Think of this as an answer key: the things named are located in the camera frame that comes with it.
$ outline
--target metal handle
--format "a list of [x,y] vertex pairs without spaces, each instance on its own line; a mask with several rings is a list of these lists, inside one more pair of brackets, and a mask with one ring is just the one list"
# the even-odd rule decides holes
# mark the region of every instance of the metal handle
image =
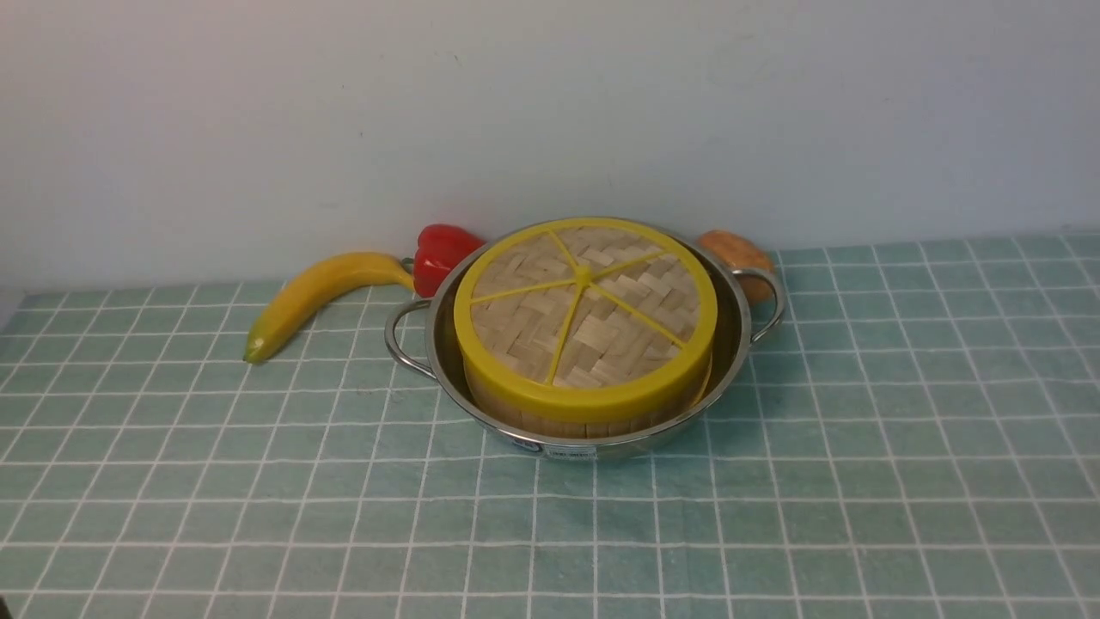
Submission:
[[436,373],[431,372],[431,368],[427,364],[421,364],[410,357],[407,353],[402,351],[402,345],[397,342],[397,323],[399,323],[407,314],[416,312],[417,309],[424,309],[430,303],[430,298],[417,298],[409,300],[395,309],[394,313],[386,320],[384,336],[386,340],[386,351],[389,351],[389,356],[393,357],[395,362],[417,374],[424,375],[431,380],[439,383],[438,379],[436,379]]
[[761,338],[768,335],[768,332],[783,322],[783,314],[787,313],[787,290],[783,289],[783,283],[779,280],[779,277],[763,268],[732,268],[730,272],[735,277],[746,276],[763,279],[763,283],[768,284],[771,292],[776,296],[776,311],[772,312],[768,324],[760,328],[760,331],[749,338],[749,344],[756,344]]

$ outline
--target stainless steel pot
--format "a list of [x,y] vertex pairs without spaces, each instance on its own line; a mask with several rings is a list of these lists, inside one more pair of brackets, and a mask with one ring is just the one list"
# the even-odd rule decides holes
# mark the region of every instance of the stainless steel pot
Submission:
[[[462,407],[471,417],[492,434],[508,441],[516,447],[547,457],[569,461],[615,460],[648,454],[654,447],[675,436],[688,423],[697,419],[722,396],[741,369],[749,347],[774,329],[787,312],[787,292],[778,277],[760,268],[727,268],[722,262],[696,243],[668,230],[661,230],[684,244],[706,267],[718,297],[718,324],[715,329],[711,378],[703,398],[697,405],[680,416],[659,425],[630,434],[606,439],[561,439],[534,434],[506,424],[473,404],[466,387],[462,355],[454,335],[454,295],[459,280],[470,265],[492,243],[486,243],[462,261],[431,298],[418,298],[400,305],[386,321],[386,349],[394,360],[406,368],[435,380],[451,400]],[[749,303],[745,291],[735,276],[750,276],[763,279],[774,291],[776,307],[771,319],[756,333],[751,333]],[[397,340],[397,325],[403,318],[428,309],[425,323],[427,364],[414,360],[402,351]]]

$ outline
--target yellow lid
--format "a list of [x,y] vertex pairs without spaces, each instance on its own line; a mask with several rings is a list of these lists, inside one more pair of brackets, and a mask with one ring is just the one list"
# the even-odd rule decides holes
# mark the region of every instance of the yellow lid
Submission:
[[485,251],[454,300],[470,380],[566,423],[625,421],[697,385],[717,300],[674,239],[618,219],[521,230]]

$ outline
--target grid pattern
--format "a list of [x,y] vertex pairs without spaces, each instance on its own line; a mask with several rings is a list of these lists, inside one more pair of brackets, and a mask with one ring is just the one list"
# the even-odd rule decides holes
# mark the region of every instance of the grid pattern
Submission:
[[35,619],[1100,618],[1100,234],[774,257],[791,320],[702,423],[598,465],[397,369],[396,288],[260,367],[278,281],[30,297],[0,332],[0,593]]

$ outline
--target toy fruit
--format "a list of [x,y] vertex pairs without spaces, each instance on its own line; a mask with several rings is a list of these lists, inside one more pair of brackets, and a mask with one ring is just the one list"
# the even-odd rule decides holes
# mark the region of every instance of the toy fruit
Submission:
[[342,253],[314,264],[280,289],[249,332],[244,361],[267,361],[324,303],[358,287],[400,284],[413,289],[413,275],[396,257],[370,251]]
[[485,241],[458,225],[432,223],[426,226],[417,237],[413,258],[416,292],[425,298],[433,296],[448,273],[483,244]]
[[[776,272],[776,265],[760,247],[751,241],[726,230],[711,230],[698,237],[698,244],[711,250],[730,268],[763,268]],[[749,305],[757,305],[771,298],[771,288],[757,277],[738,277]]]

